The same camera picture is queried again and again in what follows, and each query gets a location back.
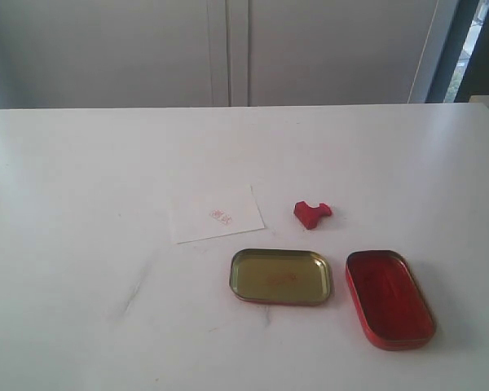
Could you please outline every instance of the white table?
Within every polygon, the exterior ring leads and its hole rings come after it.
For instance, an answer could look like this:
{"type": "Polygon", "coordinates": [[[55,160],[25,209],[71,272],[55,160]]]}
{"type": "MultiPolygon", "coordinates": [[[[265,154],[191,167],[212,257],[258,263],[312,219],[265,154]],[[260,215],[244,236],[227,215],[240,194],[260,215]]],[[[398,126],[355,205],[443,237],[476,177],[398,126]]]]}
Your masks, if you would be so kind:
{"type": "Polygon", "coordinates": [[[0,390],[489,390],[489,111],[481,104],[0,112],[0,390]],[[249,183],[265,230],[172,244],[174,189],[249,183]],[[304,231],[299,200],[336,216],[304,231]],[[336,295],[254,305],[242,248],[322,253],[336,295]],[[344,265],[410,262],[424,349],[369,344],[344,265]]]}

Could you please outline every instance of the red tin box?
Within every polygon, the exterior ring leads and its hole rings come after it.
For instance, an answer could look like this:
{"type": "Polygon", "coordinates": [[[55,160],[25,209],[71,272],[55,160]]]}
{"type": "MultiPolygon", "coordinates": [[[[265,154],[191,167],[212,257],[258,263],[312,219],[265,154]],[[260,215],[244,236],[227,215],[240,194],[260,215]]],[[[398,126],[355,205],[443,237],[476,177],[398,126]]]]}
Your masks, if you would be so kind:
{"type": "Polygon", "coordinates": [[[415,349],[431,340],[433,315],[399,254],[352,253],[346,262],[346,280],[364,333],[377,348],[415,349]]]}

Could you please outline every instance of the paper card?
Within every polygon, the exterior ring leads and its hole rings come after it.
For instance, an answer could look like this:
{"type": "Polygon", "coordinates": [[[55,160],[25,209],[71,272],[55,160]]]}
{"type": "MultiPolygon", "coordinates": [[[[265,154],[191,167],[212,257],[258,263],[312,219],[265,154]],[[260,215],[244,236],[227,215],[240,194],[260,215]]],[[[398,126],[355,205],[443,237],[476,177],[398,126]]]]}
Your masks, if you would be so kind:
{"type": "Polygon", "coordinates": [[[175,243],[262,228],[250,186],[181,194],[170,201],[170,230],[175,243]]]}

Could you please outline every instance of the gold tin lid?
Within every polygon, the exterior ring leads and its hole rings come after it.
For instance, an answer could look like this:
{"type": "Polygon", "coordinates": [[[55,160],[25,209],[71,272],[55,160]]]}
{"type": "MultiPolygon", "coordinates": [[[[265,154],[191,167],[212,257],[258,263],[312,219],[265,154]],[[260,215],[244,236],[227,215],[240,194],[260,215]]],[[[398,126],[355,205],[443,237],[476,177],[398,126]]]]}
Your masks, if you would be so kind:
{"type": "Polygon", "coordinates": [[[231,261],[230,288],[244,301],[318,305],[333,293],[333,282],[318,253],[249,248],[231,261]]]}

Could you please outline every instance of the cabinet door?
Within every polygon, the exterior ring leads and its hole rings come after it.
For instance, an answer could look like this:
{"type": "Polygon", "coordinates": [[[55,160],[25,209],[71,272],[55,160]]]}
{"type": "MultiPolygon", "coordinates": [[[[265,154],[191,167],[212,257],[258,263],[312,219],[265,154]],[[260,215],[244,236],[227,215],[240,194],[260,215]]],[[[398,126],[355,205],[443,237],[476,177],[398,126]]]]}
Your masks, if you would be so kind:
{"type": "Polygon", "coordinates": [[[0,108],[226,106],[225,0],[0,0],[0,108]]]}
{"type": "Polygon", "coordinates": [[[456,6],[439,1],[228,0],[232,102],[420,101],[412,99],[413,85],[427,90],[456,6]],[[238,15],[234,24],[233,7],[249,8],[248,31],[239,30],[238,15]],[[233,58],[234,42],[246,47],[246,61],[233,58]]]}

